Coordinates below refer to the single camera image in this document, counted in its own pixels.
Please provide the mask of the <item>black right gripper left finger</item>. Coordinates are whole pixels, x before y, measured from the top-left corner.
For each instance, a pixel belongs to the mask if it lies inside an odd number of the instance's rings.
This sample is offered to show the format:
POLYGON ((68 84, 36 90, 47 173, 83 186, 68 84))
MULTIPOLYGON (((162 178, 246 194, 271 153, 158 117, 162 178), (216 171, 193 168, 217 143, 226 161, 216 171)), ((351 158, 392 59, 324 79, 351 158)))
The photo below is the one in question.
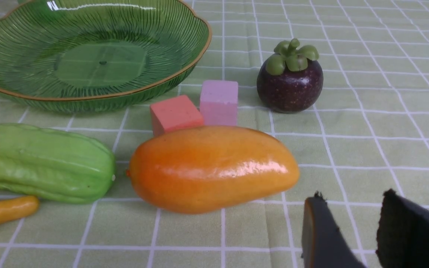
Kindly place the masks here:
POLYGON ((364 268, 347 245, 324 196, 304 202, 302 254, 305 268, 364 268))

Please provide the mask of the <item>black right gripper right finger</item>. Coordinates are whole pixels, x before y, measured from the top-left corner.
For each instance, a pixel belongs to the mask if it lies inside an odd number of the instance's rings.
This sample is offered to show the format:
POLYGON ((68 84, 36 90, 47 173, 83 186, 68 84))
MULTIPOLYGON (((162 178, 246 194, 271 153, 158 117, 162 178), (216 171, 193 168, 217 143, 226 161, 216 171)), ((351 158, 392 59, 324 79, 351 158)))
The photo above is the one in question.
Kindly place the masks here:
POLYGON ((429 210, 397 195, 383 193, 376 256, 383 268, 429 268, 429 210))

